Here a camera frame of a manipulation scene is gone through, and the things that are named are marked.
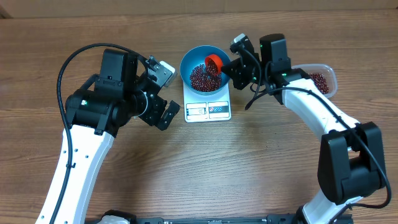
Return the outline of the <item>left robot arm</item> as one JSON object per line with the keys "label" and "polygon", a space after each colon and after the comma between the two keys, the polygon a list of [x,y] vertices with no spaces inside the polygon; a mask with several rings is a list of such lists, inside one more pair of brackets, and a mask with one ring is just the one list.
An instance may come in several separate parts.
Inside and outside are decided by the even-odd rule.
{"label": "left robot arm", "polygon": [[[62,77],[78,54],[104,47],[99,73],[66,100]],[[121,127],[138,117],[161,131],[180,106],[158,96],[177,71],[165,61],[116,44],[90,44],[69,56],[57,78],[57,102],[64,125],[62,147],[37,223],[84,223],[100,167]]]}

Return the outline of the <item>red measuring scoop blue handle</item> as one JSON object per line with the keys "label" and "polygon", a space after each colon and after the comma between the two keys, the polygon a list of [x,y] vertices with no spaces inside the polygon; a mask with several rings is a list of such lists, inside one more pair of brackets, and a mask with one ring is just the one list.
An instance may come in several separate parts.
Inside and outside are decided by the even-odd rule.
{"label": "red measuring scoop blue handle", "polygon": [[223,61],[216,54],[211,54],[205,57],[205,71],[210,75],[219,75],[221,73],[222,66]]}

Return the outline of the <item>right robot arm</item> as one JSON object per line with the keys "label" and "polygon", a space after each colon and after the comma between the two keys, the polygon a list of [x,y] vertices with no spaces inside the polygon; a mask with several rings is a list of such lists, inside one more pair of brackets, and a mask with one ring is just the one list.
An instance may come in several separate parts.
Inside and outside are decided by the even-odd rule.
{"label": "right robot arm", "polygon": [[345,211],[362,207],[363,198],[380,189],[392,199],[387,178],[381,130],[372,122],[360,123],[338,109],[316,87],[310,75],[293,67],[283,34],[260,38],[256,52],[240,34],[230,45],[238,58],[222,67],[236,89],[256,85],[254,99],[273,96],[297,114],[320,140],[316,196],[295,214],[269,215],[280,223],[351,223]]}

